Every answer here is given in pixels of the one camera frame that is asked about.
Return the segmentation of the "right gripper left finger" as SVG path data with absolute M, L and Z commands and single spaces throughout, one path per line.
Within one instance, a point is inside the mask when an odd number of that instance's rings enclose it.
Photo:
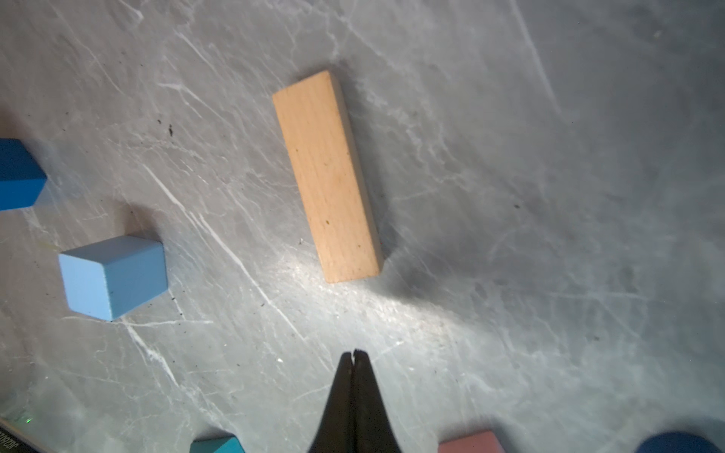
M 352 401 L 353 357 L 342 354 L 330 394 L 309 453 L 349 453 L 355 450 Z

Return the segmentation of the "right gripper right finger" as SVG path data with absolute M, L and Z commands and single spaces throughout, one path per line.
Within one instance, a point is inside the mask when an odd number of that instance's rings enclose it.
M 401 449 L 392 430 L 369 355 L 353 352 L 352 401 L 356 452 L 396 452 Z

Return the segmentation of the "light pink rectangular block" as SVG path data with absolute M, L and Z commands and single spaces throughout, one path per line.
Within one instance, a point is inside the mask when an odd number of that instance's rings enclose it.
M 485 430 L 438 445 L 438 453 L 505 453 L 493 430 Z

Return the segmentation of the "plain wood plank block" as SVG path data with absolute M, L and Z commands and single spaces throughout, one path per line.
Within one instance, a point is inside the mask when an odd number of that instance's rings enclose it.
M 321 71 L 273 103 L 325 281 L 376 277 L 381 241 L 339 80 Z

